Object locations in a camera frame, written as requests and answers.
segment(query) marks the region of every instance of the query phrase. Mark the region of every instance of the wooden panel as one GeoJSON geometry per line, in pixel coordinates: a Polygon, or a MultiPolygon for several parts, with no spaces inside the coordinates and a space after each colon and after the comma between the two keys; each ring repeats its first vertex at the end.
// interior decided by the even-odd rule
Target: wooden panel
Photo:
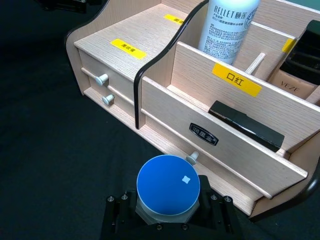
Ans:
{"type": "Polygon", "coordinates": [[[88,77],[81,71],[82,63],[74,42],[108,26],[159,4],[161,0],[109,0],[90,23],[73,31],[66,39],[66,51],[81,93],[90,87],[88,77]]]}
{"type": "MultiPolygon", "coordinates": [[[[190,20],[189,24],[182,32],[179,40],[186,41],[190,44],[197,45],[200,38],[201,28],[203,26],[206,17],[208,5],[204,5],[190,20]]],[[[176,53],[176,46],[172,47],[169,52],[166,53],[159,61],[153,64],[143,75],[152,78],[162,86],[168,86],[171,83],[173,63],[176,53]]],[[[145,115],[141,113],[142,108],[142,94],[141,94],[141,82],[139,83],[138,102],[136,103],[138,110],[138,128],[141,128],[145,124],[145,115]]]]}
{"type": "MultiPolygon", "coordinates": [[[[167,89],[173,92],[174,94],[176,94],[177,96],[179,96],[180,98],[184,99],[185,101],[192,103],[194,106],[196,106],[197,108],[200,108],[206,113],[209,111],[209,107],[207,105],[203,104],[201,101],[195,99],[194,97],[186,94],[184,91],[181,91],[179,88],[173,85],[169,85],[167,89]]],[[[280,149],[279,151],[276,152],[276,154],[286,160],[289,160],[291,155],[289,152],[285,151],[284,149],[280,149]]]]}
{"type": "Polygon", "coordinates": [[[179,42],[176,47],[171,84],[208,107],[220,101],[285,136],[282,149],[292,153],[320,129],[320,108],[235,67],[262,86],[252,97],[212,74],[216,63],[226,64],[179,42]]]}
{"type": "Polygon", "coordinates": [[[91,73],[93,76],[101,76],[107,74],[109,80],[105,85],[109,85],[114,89],[118,90],[121,94],[127,97],[131,102],[134,101],[134,85],[131,80],[128,80],[121,74],[110,69],[106,65],[93,59],[91,56],[87,55],[83,51],[79,51],[82,60],[83,67],[91,73]]]}
{"type": "Polygon", "coordinates": [[[286,53],[282,52],[282,48],[288,39],[294,39],[294,37],[252,22],[233,66],[246,71],[256,57],[260,53],[264,53],[265,57],[254,76],[266,81],[274,68],[285,57],[286,53]]]}
{"type": "Polygon", "coordinates": [[[189,14],[203,0],[162,0],[162,3],[189,14]]]}
{"type": "MultiPolygon", "coordinates": [[[[180,144],[181,140],[178,137],[174,137],[172,133],[165,131],[165,128],[161,127],[150,118],[147,118],[147,124],[145,124],[140,130],[137,130],[135,128],[134,119],[127,112],[123,111],[123,106],[118,107],[117,105],[112,105],[111,107],[109,107],[104,105],[104,103],[101,101],[102,95],[95,91],[93,88],[88,88],[84,91],[84,94],[94,102],[96,102],[98,105],[100,105],[107,112],[123,122],[132,131],[136,132],[146,141],[158,148],[164,154],[173,154],[185,158],[193,151],[192,148],[188,149],[187,145],[185,145],[184,150],[188,153],[177,147],[174,143],[177,141],[179,146],[181,144],[183,145],[183,143],[180,144]]],[[[199,175],[206,175],[209,179],[210,185],[220,194],[228,194],[229,196],[232,196],[236,207],[238,207],[247,215],[251,214],[255,204],[254,200],[258,199],[261,196],[260,193],[246,185],[235,188],[228,181],[223,179],[221,175],[212,173],[211,170],[206,168],[201,163],[197,163],[194,168],[199,175]]]]}
{"type": "Polygon", "coordinates": [[[112,70],[133,81],[138,70],[165,48],[181,26],[164,18],[167,14],[183,19],[186,17],[186,14],[181,11],[158,4],[80,39],[74,44],[112,70]],[[121,39],[145,52],[146,57],[137,59],[111,45],[110,42],[115,39],[121,39]]]}
{"type": "Polygon", "coordinates": [[[227,171],[219,164],[213,162],[206,152],[199,149],[194,143],[185,139],[179,133],[175,132],[152,115],[147,115],[145,124],[157,133],[161,134],[162,137],[166,138],[171,143],[174,143],[185,153],[192,154],[193,151],[197,151],[199,153],[199,157],[197,159],[198,163],[210,167],[207,169],[205,175],[210,176],[214,180],[210,183],[211,187],[222,196],[232,197],[237,208],[241,209],[247,215],[251,214],[255,201],[263,196],[259,191],[248,185],[239,177],[227,171]]]}
{"type": "Polygon", "coordinates": [[[261,0],[253,20],[299,37],[311,20],[320,21],[320,11],[285,0],[261,0]]]}
{"type": "Polygon", "coordinates": [[[303,169],[147,77],[142,81],[142,109],[192,141],[210,154],[213,161],[268,198],[307,176],[303,169]],[[189,130],[190,123],[212,133],[219,139],[218,145],[212,146],[196,136],[189,130]]]}
{"type": "Polygon", "coordinates": [[[262,198],[259,200],[250,217],[259,215],[267,210],[270,210],[280,204],[283,204],[290,199],[296,197],[310,182],[314,175],[320,158],[320,132],[296,150],[290,157],[290,161],[308,171],[308,177],[298,184],[290,187],[273,199],[262,198]]]}

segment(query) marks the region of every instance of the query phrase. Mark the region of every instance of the wooden compartment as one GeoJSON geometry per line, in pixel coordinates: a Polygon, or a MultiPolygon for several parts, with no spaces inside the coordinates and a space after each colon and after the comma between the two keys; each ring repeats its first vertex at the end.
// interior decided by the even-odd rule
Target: wooden compartment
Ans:
{"type": "Polygon", "coordinates": [[[162,152],[181,157],[199,152],[195,168],[211,187],[231,196],[250,218],[262,216],[314,188],[320,107],[266,80],[308,22],[320,20],[320,12],[261,0],[230,66],[196,49],[207,8],[208,0],[110,0],[92,22],[67,37],[68,56],[83,94],[162,152]],[[115,46],[117,39],[140,55],[115,46]],[[260,91],[252,96],[234,87],[213,74],[215,66],[260,91]],[[99,86],[94,78],[103,74],[109,80],[99,86]],[[106,106],[102,97],[109,94],[115,99],[106,106]],[[210,115],[216,100],[285,135],[281,150],[274,153],[210,115]],[[190,132],[191,122],[214,134],[217,146],[190,132]]]}

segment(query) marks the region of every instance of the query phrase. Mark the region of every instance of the bottle label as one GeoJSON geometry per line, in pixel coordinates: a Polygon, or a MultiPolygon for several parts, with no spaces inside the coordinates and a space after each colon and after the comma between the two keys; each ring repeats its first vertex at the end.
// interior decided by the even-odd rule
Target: bottle label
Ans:
{"type": "Polygon", "coordinates": [[[232,64],[258,8],[248,12],[210,6],[199,48],[225,63],[232,64]]]}

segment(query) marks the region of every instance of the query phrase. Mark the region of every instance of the black mount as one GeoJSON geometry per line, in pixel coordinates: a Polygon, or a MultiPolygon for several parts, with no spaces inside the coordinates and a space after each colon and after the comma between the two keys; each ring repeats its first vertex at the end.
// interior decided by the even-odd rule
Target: black mount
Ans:
{"type": "Polygon", "coordinates": [[[199,208],[188,222],[147,225],[136,214],[137,191],[106,199],[100,240],[242,240],[233,200],[200,175],[199,208]]]}
{"type": "Polygon", "coordinates": [[[55,9],[73,11],[85,14],[87,12],[87,4],[101,5],[102,0],[35,0],[46,11],[55,9]]]}

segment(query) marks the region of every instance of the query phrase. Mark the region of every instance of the wooden divider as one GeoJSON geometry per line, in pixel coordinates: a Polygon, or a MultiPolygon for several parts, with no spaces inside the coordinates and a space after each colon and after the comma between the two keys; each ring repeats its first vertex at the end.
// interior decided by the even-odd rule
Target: wooden divider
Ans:
{"type": "Polygon", "coordinates": [[[199,146],[211,155],[213,161],[267,198],[301,181],[308,174],[147,77],[142,81],[142,109],[199,146]],[[191,123],[213,134],[218,144],[213,146],[196,136],[189,130],[191,123]]]}
{"type": "Polygon", "coordinates": [[[220,101],[283,134],[282,149],[289,153],[320,129],[320,107],[182,42],[177,43],[171,84],[209,107],[220,101]],[[261,86],[259,94],[252,97],[213,75],[217,63],[261,86]]]}
{"type": "Polygon", "coordinates": [[[254,76],[266,81],[285,57],[283,47],[286,42],[293,39],[293,36],[252,22],[233,66],[245,71],[260,53],[264,53],[265,57],[254,76]]]}
{"type": "Polygon", "coordinates": [[[231,196],[236,207],[247,215],[251,214],[255,202],[263,197],[258,190],[254,189],[218,163],[212,161],[210,155],[202,149],[197,148],[193,142],[184,138],[159,119],[149,115],[147,112],[145,113],[147,114],[145,120],[146,126],[159,133],[169,142],[174,143],[175,146],[185,153],[192,154],[193,151],[197,151],[199,157],[194,168],[198,174],[206,175],[209,178],[211,187],[215,191],[222,196],[231,196]]]}
{"type": "Polygon", "coordinates": [[[311,20],[320,21],[320,11],[285,0],[261,0],[253,20],[299,37],[311,20]]]}

